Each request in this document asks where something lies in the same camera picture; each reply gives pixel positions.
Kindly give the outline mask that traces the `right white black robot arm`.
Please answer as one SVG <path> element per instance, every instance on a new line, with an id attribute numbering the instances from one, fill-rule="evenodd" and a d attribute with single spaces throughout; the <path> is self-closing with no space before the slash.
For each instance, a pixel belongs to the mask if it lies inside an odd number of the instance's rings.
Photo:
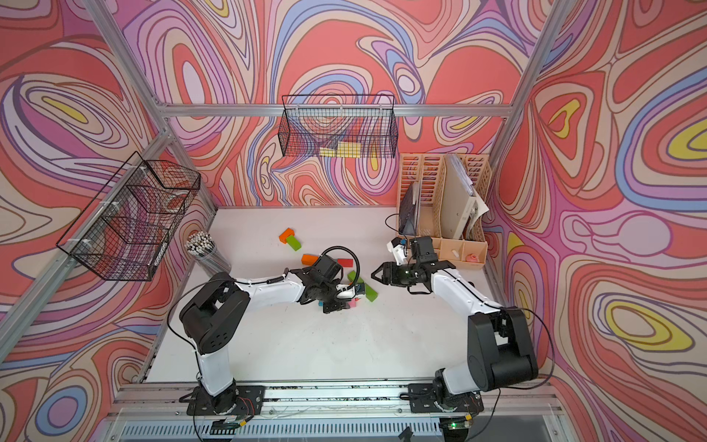
<path id="1" fill-rule="evenodd" d="M 479 392 L 536 379 L 539 367 L 522 309 L 505 307 L 482 294 L 453 263 L 438 258 L 429 237 L 395 238 L 387 250 L 393 260 L 381 263 L 371 274 L 374 280 L 411 295 L 422 285 L 423 295 L 441 298 L 467 320 L 466 360 L 438 370 L 431 391 L 410 392 L 411 401 L 430 401 L 456 411 L 464 399 Z"/>

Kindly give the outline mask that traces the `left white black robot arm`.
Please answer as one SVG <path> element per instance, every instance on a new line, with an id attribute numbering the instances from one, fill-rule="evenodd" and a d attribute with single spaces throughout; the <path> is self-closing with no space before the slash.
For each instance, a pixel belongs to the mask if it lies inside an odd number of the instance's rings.
<path id="1" fill-rule="evenodd" d="M 271 278 L 237 280 L 226 272 L 212 276 L 179 314 L 199 370 L 189 414 L 259 414 L 254 392 L 241 392 L 230 368 L 228 345 L 243 317 L 278 304 L 320 303 L 325 314 L 349 309 L 366 289 L 362 282 L 344 283 L 341 273 L 337 261 L 322 256 L 312 266 L 286 269 Z"/>

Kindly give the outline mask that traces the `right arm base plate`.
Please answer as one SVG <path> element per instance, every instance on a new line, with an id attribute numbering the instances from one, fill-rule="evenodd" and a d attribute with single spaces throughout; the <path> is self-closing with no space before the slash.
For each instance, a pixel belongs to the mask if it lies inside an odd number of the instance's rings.
<path id="1" fill-rule="evenodd" d="M 452 394 L 442 384 L 411 383 L 406 392 L 400 394 L 413 414 L 470 414 L 475 416 L 484 411 L 482 397 L 473 392 Z"/>

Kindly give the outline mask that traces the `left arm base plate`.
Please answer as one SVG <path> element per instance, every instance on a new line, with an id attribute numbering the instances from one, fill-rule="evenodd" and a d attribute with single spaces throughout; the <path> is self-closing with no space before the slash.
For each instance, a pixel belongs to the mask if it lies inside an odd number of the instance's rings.
<path id="1" fill-rule="evenodd" d="M 212 396 L 199 385 L 180 400 L 187 404 L 189 416 L 256 416 L 264 405 L 265 386 L 234 385 Z"/>

